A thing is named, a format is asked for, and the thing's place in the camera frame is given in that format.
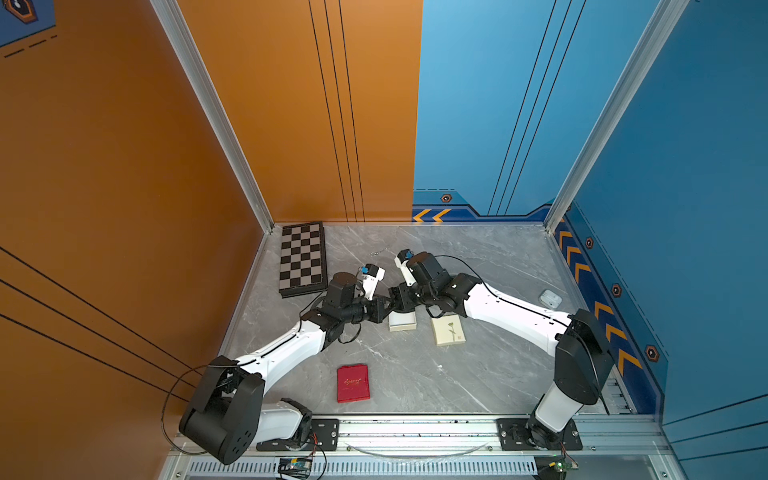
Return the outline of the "cream jewelry box base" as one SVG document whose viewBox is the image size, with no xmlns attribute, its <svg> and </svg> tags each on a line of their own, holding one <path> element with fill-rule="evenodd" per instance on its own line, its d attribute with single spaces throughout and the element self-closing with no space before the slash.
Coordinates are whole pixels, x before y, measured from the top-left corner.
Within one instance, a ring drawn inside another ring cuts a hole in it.
<svg viewBox="0 0 768 480">
<path fill-rule="evenodd" d="M 417 328 L 417 318 L 414 312 L 391 312 L 388 316 L 390 332 L 410 331 Z"/>
</svg>

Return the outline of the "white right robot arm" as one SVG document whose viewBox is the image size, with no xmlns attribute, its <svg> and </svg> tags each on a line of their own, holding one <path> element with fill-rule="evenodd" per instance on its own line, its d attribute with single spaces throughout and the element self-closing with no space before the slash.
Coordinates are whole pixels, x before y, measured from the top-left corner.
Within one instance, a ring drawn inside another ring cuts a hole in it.
<svg viewBox="0 0 768 480">
<path fill-rule="evenodd" d="M 525 423 L 524 438 L 532 447 L 559 449 L 574 415 L 600 401 L 614 360 L 599 321 L 589 311 L 569 314 L 538 307 L 464 273 L 438 282 L 405 281 L 389 293 L 398 313 L 437 307 L 443 316 L 495 325 L 554 358 L 552 383 Z"/>
</svg>

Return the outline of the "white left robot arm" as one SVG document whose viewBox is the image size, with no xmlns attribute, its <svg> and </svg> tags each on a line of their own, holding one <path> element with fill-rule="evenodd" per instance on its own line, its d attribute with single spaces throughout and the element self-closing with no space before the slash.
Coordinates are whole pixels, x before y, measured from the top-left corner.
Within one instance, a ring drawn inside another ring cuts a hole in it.
<svg viewBox="0 0 768 480">
<path fill-rule="evenodd" d="M 312 434 L 312 412 L 290 398 L 265 403 L 266 393 L 337 342 L 346 326 L 381 323 L 401 305 L 394 294 L 378 295 L 354 274 L 335 274 L 278 339 L 239 358 L 220 355 L 192 369 L 202 377 L 181 416 L 179 433 L 224 465 L 253 444 L 278 441 L 291 449 L 305 447 Z"/>
</svg>

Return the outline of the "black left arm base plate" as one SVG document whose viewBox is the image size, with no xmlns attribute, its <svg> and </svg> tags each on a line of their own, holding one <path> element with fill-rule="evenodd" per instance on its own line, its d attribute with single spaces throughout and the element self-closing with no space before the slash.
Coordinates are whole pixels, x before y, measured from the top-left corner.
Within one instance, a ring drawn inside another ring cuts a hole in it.
<svg viewBox="0 0 768 480">
<path fill-rule="evenodd" d="M 298 442 L 275 439 L 258 443 L 256 450 L 260 452 L 312 452 L 315 448 L 322 448 L 325 452 L 333 452 L 338 447 L 339 427 L 340 420 L 338 418 L 313 418 L 306 440 Z"/>
</svg>

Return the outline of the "cream booklet with flower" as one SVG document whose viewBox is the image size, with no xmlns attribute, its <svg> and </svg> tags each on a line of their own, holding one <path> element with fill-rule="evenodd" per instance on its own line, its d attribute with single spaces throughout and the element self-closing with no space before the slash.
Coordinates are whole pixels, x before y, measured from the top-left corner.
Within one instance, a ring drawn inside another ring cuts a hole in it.
<svg viewBox="0 0 768 480">
<path fill-rule="evenodd" d="M 433 318 L 431 323 L 437 346 L 460 345 L 466 342 L 460 316 L 445 315 L 440 318 Z"/>
</svg>

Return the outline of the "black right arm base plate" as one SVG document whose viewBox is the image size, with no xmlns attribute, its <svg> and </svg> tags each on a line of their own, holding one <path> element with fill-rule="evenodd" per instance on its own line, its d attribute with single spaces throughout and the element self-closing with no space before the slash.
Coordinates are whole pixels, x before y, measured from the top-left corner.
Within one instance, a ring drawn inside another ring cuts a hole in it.
<svg viewBox="0 0 768 480">
<path fill-rule="evenodd" d="M 503 451 L 581 451 L 583 443 L 573 419 L 560 432 L 553 432 L 532 418 L 499 418 L 497 434 Z"/>
</svg>

